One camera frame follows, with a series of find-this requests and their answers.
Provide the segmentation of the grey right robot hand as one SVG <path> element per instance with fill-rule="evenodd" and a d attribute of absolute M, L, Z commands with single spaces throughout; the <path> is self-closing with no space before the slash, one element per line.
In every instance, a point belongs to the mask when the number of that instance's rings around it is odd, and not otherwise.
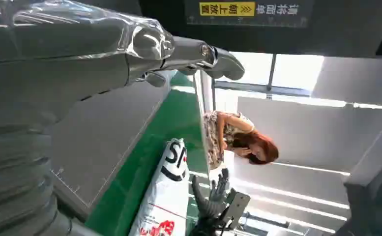
<path fill-rule="evenodd" d="M 200 219 L 217 219 L 226 209 L 226 189 L 229 185 L 229 170 L 223 168 L 218 175 L 218 181 L 212 181 L 208 199 L 201 192 L 198 176 L 192 177 L 192 191 L 199 211 Z"/>

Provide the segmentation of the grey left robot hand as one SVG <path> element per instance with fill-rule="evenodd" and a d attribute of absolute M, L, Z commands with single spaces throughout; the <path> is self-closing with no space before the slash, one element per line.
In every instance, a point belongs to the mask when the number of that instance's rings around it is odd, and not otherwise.
<path fill-rule="evenodd" d="M 91 96 L 164 71 L 242 78 L 242 64 L 156 20 L 74 0 L 0 0 L 0 134 L 41 132 Z"/>

